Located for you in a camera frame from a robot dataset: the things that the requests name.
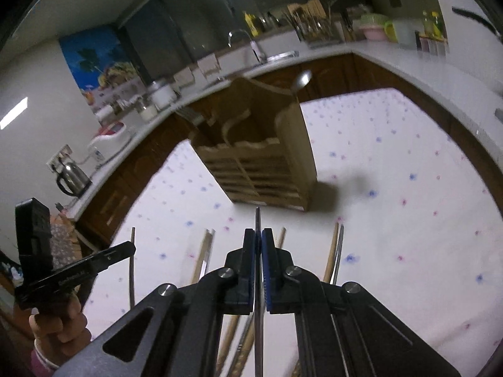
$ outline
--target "white countertop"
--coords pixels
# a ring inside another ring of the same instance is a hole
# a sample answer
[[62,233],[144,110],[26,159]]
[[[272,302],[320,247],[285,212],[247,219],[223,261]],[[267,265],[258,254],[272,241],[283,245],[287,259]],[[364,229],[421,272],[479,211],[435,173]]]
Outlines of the white countertop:
[[[503,124],[494,116],[496,108],[503,108],[503,98],[479,79],[447,64],[443,57],[401,49],[390,42],[361,41],[301,51],[299,57],[265,64],[243,75],[252,78],[302,62],[351,52],[395,73],[436,100],[477,137],[503,170]],[[182,96],[172,107],[142,126],[119,154],[96,171],[91,178],[91,187],[68,209],[67,216],[78,220],[115,169],[170,114],[229,85],[229,81],[224,81],[201,92]]]

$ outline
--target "ceiling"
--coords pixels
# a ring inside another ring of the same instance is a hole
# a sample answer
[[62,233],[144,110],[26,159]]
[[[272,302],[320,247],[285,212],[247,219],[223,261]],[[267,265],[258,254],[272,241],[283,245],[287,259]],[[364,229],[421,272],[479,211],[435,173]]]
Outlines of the ceiling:
[[0,52],[0,67],[40,42],[112,22],[148,0],[38,0]]

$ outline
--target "poster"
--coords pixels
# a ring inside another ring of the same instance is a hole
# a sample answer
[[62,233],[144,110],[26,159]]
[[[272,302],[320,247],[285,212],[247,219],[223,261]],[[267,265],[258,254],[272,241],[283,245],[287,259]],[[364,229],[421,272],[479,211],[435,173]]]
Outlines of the poster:
[[145,86],[114,30],[97,27],[59,40],[80,92],[94,114],[118,99],[144,94]]

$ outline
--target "faucet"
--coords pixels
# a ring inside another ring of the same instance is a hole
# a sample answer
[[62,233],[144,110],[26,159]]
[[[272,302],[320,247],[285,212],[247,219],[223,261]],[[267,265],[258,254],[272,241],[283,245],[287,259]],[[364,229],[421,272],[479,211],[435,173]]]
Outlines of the faucet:
[[232,37],[236,34],[239,34],[239,33],[245,34],[248,37],[248,39],[250,40],[251,49],[252,49],[253,53],[255,54],[255,58],[257,59],[258,63],[265,64],[267,62],[266,54],[264,54],[261,51],[261,49],[258,47],[257,42],[252,39],[250,34],[248,34],[248,32],[246,32],[243,29],[234,30],[229,33],[229,38],[228,38],[229,47],[232,47],[232,43],[231,43]]

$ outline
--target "screw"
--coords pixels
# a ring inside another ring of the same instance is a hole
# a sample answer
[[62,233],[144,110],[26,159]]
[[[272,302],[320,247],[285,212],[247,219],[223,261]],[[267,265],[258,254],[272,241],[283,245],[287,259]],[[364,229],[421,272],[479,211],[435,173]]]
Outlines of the screw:
[[300,269],[298,266],[294,266],[294,265],[293,266],[289,266],[288,268],[286,268],[286,271],[285,271],[285,273],[288,276],[297,276],[301,272],[302,272],[302,269]]
[[347,293],[358,293],[362,290],[362,287],[356,282],[346,282],[344,284],[344,289]]
[[218,270],[218,276],[224,279],[230,278],[234,276],[234,271],[232,270],[232,268],[220,268]]
[[163,283],[161,286],[158,287],[158,293],[161,296],[169,296],[172,294],[174,291],[177,290],[177,287],[173,285],[172,283]]

